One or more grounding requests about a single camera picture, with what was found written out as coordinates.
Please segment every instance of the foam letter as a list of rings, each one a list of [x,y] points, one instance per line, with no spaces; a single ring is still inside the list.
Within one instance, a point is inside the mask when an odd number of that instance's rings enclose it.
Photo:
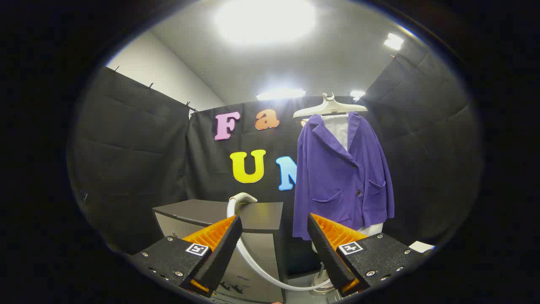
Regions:
[[[289,177],[296,184],[296,163],[290,156],[282,156],[275,160],[275,163],[279,165],[281,170],[281,185],[278,189],[281,191],[291,190],[293,184],[289,181]]]
[[[240,119],[240,112],[236,111],[232,113],[219,114],[215,116],[215,119],[218,120],[218,130],[214,139],[217,141],[227,140],[231,138],[231,135],[227,132],[227,129],[229,129],[231,132],[234,130],[234,123],[236,122],[235,120]]]
[[[246,174],[244,159],[247,156],[245,152],[234,152],[229,157],[233,160],[234,178],[241,183],[258,182],[265,174],[265,164],[262,156],[266,154],[265,150],[253,150],[251,155],[255,158],[255,172]]]
[[[255,118],[258,120],[255,122],[255,128],[257,130],[264,130],[266,128],[275,128],[279,124],[278,115],[273,109],[266,109],[259,112]]]

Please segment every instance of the jacket lapel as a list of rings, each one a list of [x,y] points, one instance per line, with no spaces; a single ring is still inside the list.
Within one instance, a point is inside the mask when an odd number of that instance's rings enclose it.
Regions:
[[[356,112],[349,112],[349,126],[347,128],[347,151],[350,151],[350,145],[353,143],[358,127],[360,126],[360,115]]]
[[[318,117],[313,120],[313,123],[317,124],[315,128],[313,128],[313,134],[317,136],[326,146],[328,146],[330,149],[334,150],[336,153],[344,157],[345,159],[351,161],[352,163],[356,163],[354,158],[345,150],[345,148],[339,143],[339,141],[335,138],[335,136],[325,127],[324,122],[322,121],[322,118],[320,115],[313,115]],[[350,146],[350,127],[348,129],[348,141]]]

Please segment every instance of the pink letter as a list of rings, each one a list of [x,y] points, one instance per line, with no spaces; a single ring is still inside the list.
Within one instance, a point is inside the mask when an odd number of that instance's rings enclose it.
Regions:
[[[227,129],[230,131],[234,130],[234,123],[235,120],[240,119],[240,112],[236,111],[232,113],[219,114],[215,116],[215,119],[218,120],[218,130],[214,139],[217,141],[227,140],[231,138],[231,135],[227,132]]]

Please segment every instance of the ceiling light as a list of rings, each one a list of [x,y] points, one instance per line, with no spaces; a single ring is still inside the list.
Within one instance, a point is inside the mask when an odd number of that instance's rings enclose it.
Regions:
[[[357,90],[353,90],[349,93],[349,96],[350,97],[354,97],[353,100],[354,101],[358,101],[360,100],[360,97],[364,96],[366,94],[366,92],[364,91],[357,91]]]
[[[315,26],[315,9],[305,0],[234,0],[218,11],[215,21],[234,43],[286,42]]]
[[[403,39],[397,37],[396,35],[392,34],[392,33],[388,33],[388,39],[389,40],[392,40],[392,41],[395,41],[397,42],[398,44],[402,44],[403,43]]]
[[[393,48],[394,50],[399,51],[401,49],[401,44],[403,43],[403,39],[397,37],[396,35],[389,33],[388,39],[384,42],[384,44],[388,47]]]
[[[306,91],[301,89],[278,89],[257,95],[257,100],[272,100],[281,98],[298,98],[305,96]]]

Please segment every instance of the white tube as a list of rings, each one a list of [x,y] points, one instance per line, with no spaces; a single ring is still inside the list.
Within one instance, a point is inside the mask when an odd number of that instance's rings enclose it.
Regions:
[[[235,195],[235,197],[232,197],[229,199],[229,204],[227,205],[227,217],[231,217],[234,215],[234,207],[236,206],[236,202],[237,202],[236,197],[240,197],[240,198],[246,197],[247,198],[246,201],[251,201],[251,202],[257,201],[254,197],[250,196],[249,194],[239,193]],[[268,282],[278,287],[281,287],[283,289],[293,290],[293,291],[298,291],[298,292],[305,292],[305,291],[314,290],[314,289],[323,287],[324,285],[327,285],[328,283],[330,283],[330,279],[328,279],[325,282],[320,283],[319,285],[310,286],[310,287],[297,287],[297,286],[291,286],[291,285],[285,284],[283,282],[276,280],[274,277],[266,273],[266,271],[264,271],[264,269],[262,269],[259,266],[259,264],[255,262],[255,260],[251,257],[246,247],[244,246],[244,243],[242,242],[242,238],[238,239],[237,248],[238,248],[238,251],[240,252],[240,255],[244,258],[246,263],[249,266],[251,266],[251,268],[253,268],[253,270],[256,273],[258,273],[263,279],[267,280]]]

